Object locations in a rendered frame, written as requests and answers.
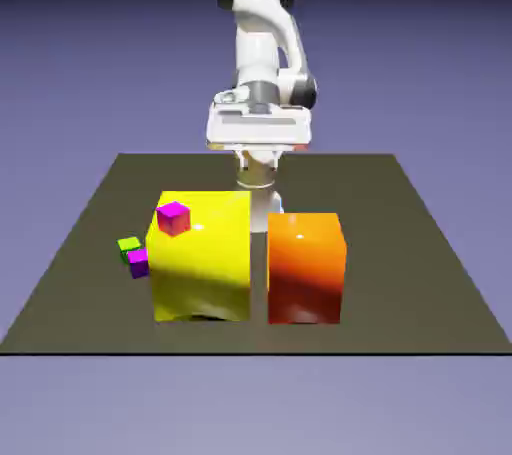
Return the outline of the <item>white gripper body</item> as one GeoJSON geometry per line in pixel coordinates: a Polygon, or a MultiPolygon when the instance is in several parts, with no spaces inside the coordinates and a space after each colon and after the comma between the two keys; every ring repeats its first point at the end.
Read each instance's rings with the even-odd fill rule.
{"type": "Polygon", "coordinates": [[[215,104],[209,109],[206,141],[215,150],[293,151],[311,142],[311,112],[303,107],[269,106],[249,111],[246,103],[215,104]]]}

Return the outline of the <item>small magenta cube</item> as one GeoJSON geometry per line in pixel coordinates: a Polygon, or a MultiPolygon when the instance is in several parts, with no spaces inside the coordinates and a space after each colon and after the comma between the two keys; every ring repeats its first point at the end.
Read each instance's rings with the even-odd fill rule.
{"type": "Polygon", "coordinates": [[[173,201],[156,208],[159,229],[170,237],[176,237],[191,228],[190,209],[173,201]]]}

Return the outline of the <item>small green cube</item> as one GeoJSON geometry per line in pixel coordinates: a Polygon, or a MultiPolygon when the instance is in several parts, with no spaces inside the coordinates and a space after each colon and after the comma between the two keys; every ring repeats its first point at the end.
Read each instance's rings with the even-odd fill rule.
{"type": "Polygon", "coordinates": [[[117,239],[116,244],[119,249],[121,260],[124,264],[129,263],[129,252],[139,250],[142,247],[141,242],[136,236],[117,239]]]}

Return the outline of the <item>small purple cube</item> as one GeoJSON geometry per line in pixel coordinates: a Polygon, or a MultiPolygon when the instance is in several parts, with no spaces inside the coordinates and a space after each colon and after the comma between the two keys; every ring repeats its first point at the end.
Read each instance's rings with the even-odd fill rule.
{"type": "Polygon", "coordinates": [[[148,252],[145,248],[127,252],[127,260],[133,279],[146,277],[150,273],[148,252]]]}

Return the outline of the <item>large yellow box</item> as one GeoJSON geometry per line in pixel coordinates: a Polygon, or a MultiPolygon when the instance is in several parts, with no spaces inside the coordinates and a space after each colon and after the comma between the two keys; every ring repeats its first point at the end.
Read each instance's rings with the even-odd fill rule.
{"type": "Polygon", "coordinates": [[[176,236],[158,218],[146,234],[154,319],[206,316],[250,319],[250,194],[246,191],[163,191],[157,205],[190,209],[191,227],[176,236]]]}

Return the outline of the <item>large orange box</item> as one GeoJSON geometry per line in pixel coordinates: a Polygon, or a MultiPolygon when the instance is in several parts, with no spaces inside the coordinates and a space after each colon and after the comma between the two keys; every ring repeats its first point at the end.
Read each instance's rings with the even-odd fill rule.
{"type": "Polygon", "coordinates": [[[334,212],[271,213],[267,305],[271,324],[338,324],[347,260],[334,212]]]}

